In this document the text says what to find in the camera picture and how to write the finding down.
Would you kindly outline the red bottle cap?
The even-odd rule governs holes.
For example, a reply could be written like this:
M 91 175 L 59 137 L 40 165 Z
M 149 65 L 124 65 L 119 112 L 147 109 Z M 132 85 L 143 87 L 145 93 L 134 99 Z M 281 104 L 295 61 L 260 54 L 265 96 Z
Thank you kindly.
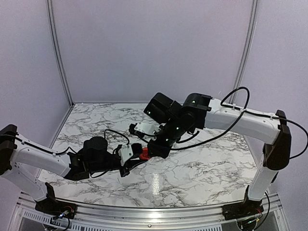
M 151 157 L 148 155 L 148 148 L 147 147 L 144 147 L 143 150 L 142 150 L 142 153 L 139 155 L 139 159 L 140 160 L 150 160 Z

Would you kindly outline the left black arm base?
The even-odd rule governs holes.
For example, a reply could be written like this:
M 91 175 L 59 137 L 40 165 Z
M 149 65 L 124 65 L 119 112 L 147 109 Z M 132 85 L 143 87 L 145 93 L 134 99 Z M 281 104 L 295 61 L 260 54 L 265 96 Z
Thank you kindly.
M 62 213 L 64 217 L 73 219 L 76 214 L 77 205 L 74 203 L 59 201 L 55 198 L 53 187 L 49 183 L 44 185 L 47 192 L 44 194 L 42 200 L 34 200 L 36 202 L 35 209 L 39 212 L 43 212 L 53 216 L 60 216 Z

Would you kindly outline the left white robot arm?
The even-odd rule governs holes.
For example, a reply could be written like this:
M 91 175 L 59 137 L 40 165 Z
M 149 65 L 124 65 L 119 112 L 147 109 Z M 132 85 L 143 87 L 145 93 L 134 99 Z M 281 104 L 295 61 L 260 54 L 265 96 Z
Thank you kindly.
M 17 126 L 7 125 L 0 131 L 0 175 L 22 191 L 41 202 L 50 214 L 57 214 L 61 204 L 51 196 L 47 184 L 36 179 L 22 164 L 50 171 L 64 179 L 78 181 L 94 173 L 118 170 L 122 177 L 145 162 L 139 143 L 118 146 L 113 153 L 107 150 L 103 137 L 84 141 L 77 153 L 66 149 L 62 152 L 30 141 L 17 132 Z

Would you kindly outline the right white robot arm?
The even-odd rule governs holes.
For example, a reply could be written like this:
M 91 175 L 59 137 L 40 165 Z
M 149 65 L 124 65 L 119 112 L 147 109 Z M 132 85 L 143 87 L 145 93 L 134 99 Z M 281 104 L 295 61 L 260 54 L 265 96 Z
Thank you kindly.
M 135 131 L 148 136 L 149 156 L 168 157 L 170 151 L 194 149 L 233 132 L 264 142 L 263 162 L 246 190 L 238 211 L 248 216 L 257 208 L 275 175 L 289 164 L 292 136 L 283 111 L 265 113 L 246 105 L 223 103 L 209 95 L 191 93 L 180 104 L 157 93 L 144 109 L 157 124 L 137 123 Z M 222 133 L 198 143 L 174 148 L 176 141 L 188 132 L 216 129 Z

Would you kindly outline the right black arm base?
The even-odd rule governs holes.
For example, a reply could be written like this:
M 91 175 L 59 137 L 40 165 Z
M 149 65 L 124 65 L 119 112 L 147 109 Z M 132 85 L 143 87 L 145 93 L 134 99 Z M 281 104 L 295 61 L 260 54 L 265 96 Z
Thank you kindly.
M 239 219 L 264 211 L 262 201 L 251 201 L 248 198 L 248 189 L 245 190 L 244 200 L 238 203 L 231 203 L 222 206 L 222 215 L 225 220 Z

